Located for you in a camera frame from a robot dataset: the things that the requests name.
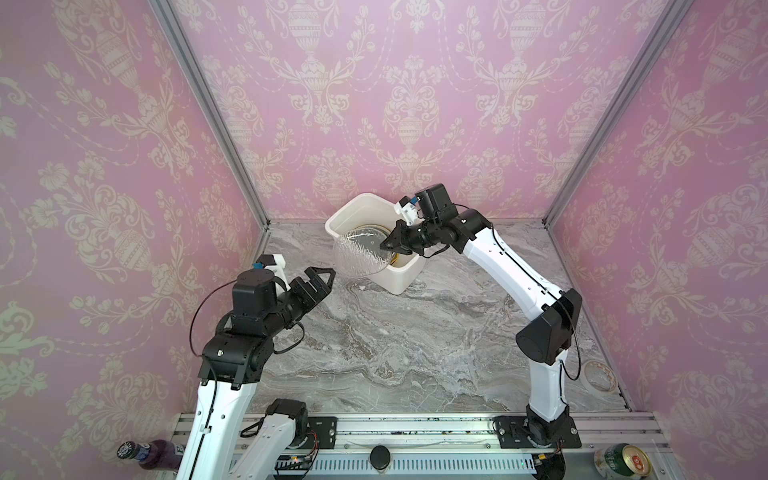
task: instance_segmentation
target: pink wall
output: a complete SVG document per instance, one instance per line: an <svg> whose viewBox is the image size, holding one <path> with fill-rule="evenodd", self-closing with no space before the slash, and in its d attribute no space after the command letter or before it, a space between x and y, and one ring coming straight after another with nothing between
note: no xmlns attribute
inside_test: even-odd
<svg viewBox="0 0 768 480"><path fill-rule="evenodd" d="M689 480L765 478L768 3L697 0L554 233Z"/></svg>
<svg viewBox="0 0 768 480"><path fill-rule="evenodd" d="M115 449L194 405L191 313L253 252L148 4L118 3L2 9L0 478L136 478Z"/></svg>
<svg viewBox="0 0 768 480"><path fill-rule="evenodd" d="M541 218L666 0L174 0L273 219L442 182Z"/></svg>

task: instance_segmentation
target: beer can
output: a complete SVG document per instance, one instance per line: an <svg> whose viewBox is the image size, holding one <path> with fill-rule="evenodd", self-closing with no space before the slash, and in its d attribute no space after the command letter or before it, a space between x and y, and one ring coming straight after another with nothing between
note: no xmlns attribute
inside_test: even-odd
<svg viewBox="0 0 768 480"><path fill-rule="evenodd" d="M650 475L650 460L645 452L628 443L617 443L594 453L594 466L605 478L641 480Z"/></svg>

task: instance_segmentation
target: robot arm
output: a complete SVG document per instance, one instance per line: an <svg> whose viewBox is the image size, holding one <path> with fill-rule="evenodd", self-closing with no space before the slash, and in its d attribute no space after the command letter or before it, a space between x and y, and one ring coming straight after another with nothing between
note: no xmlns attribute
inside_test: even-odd
<svg viewBox="0 0 768 480"><path fill-rule="evenodd" d="M414 200L422 211L421 223L412 221ZM476 210L459 213L442 184L424 189L414 200L405 197L396 205L398 212L409 216L398 220L381 248L423 255L425 248L440 243L453 247L487 271L520 305L528 325L515 340L530 359L528 427L536 443L548 445L568 420L561 368L576 330L581 296L573 289L564 292L531 268Z"/></svg>
<svg viewBox="0 0 768 480"><path fill-rule="evenodd" d="M194 423L177 478L264 480L280 454L307 439L306 404L277 399L266 411L256 439L230 471L240 422L261 380L264 364L275 352L273 337L299 326L300 320L331 291L332 269L304 270L286 285L281 255L262 255L241 273L232 288L233 309L222 317L203 349ZM328 274L327 281L320 275Z"/></svg>

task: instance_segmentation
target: clear plastic lid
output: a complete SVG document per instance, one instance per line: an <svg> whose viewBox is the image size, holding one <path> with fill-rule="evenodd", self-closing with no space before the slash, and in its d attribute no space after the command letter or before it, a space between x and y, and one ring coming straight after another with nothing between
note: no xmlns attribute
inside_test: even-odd
<svg viewBox="0 0 768 480"><path fill-rule="evenodd" d="M336 271L360 278L384 270L395 258L394 252L379 248L387 236L385 229L374 225L358 227L339 236L333 244Z"/></svg>

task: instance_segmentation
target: gray marble surface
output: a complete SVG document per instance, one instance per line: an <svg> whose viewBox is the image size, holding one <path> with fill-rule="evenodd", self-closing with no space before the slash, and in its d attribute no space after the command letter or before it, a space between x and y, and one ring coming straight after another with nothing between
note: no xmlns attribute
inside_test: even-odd
<svg viewBox="0 0 768 480"><path fill-rule="evenodd" d="M281 253L291 280L307 266L333 266L333 239L321 223L274 223L267 253ZM540 223L497 226L507 244L553 283L570 286ZM515 334L525 325L514 300L479 266L448 250L427 260L399 296L368 279L337 276L333 291L305 316L306 338L266 364L251 412L276 398L300 399L311 412L524 412L528 359ZM300 336L281 333L276 348ZM585 317L582 359L605 361ZM575 349L568 371L576 372ZM574 411L624 409L566 381Z"/></svg>

